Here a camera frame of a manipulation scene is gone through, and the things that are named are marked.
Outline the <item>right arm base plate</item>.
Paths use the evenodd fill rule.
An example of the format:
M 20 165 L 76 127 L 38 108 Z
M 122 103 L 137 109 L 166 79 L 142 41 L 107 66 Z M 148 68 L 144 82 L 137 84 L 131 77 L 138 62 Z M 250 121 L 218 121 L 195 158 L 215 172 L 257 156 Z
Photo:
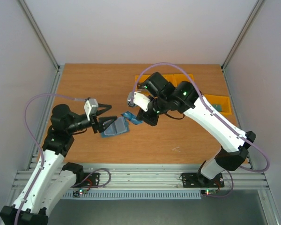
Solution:
M 222 174 L 218 174 L 211 180 L 199 181 L 195 172 L 184 172 L 180 174 L 179 179 L 182 181 L 184 188 L 218 188 L 225 187 Z

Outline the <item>teal card holder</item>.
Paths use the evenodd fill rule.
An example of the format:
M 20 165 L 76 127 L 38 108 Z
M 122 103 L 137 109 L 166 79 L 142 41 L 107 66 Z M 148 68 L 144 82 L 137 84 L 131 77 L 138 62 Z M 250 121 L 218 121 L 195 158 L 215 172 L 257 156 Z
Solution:
M 101 137 L 113 137 L 117 135 L 122 135 L 128 133 L 129 123 L 124 117 L 118 117 L 108 128 L 101 133 Z

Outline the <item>blue VIP card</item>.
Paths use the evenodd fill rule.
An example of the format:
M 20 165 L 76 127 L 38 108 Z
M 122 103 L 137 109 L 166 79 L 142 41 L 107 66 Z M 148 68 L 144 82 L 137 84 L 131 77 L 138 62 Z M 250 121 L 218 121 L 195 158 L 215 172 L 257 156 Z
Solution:
M 130 121 L 131 123 L 135 124 L 135 125 L 139 125 L 141 123 L 143 123 L 143 121 L 138 120 L 136 118 L 136 116 L 131 113 L 130 111 L 126 111 L 124 113 L 121 114 L 125 119 L 127 119 L 128 121 Z

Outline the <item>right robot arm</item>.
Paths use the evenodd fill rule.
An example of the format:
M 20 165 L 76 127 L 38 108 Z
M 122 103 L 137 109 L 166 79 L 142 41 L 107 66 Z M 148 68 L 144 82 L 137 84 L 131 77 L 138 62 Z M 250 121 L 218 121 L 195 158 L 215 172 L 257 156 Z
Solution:
M 178 111 L 201 125 L 220 143 L 219 152 L 205 161 L 196 174 L 200 187 L 209 185 L 224 170 L 235 171 L 242 165 L 248 156 L 248 148 L 256 138 L 255 133 L 235 127 L 191 82 L 182 81 L 174 86 L 155 72 L 143 82 L 143 87 L 150 93 L 149 96 L 136 91 L 131 93 L 131 104 L 140 108 L 137 119 L 156 126 L 160 115 Z

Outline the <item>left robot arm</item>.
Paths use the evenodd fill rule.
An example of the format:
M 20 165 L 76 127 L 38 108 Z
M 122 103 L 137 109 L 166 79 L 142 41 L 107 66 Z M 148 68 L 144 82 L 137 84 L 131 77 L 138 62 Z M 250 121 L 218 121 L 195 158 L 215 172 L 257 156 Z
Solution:
M 25 188 L 12 205 L 4 206 L 0 217 L 6 225 L 46 225 L 53 208 L 71 187 L 81 186 L 86 177 L 83 166 L 66 163 L 55 181 L 52 178 L 63 163 L 74 135 L 92 128 L 94 133 L 103 133 L 117 116 L 100 117 L 111 105 L 100 104 L 89 98 L 84 104 L 84 114 L 72 112 L 68 105 L 59 104 L 52 110 L 51 126 L 48 129 L 40 158 Z

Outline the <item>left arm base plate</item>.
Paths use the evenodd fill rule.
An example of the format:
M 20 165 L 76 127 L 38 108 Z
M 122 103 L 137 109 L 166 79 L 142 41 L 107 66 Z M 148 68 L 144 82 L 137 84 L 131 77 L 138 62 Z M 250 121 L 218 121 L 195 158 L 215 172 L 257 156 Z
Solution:
M 87 188 L 90 185 L 98 186 L 99 179 L 100 179 L 100 173 L 95 172 L 95 173 L 91 174 L 89 177 L 87 177 L 85 181 L 73 185 L 73 188 Z

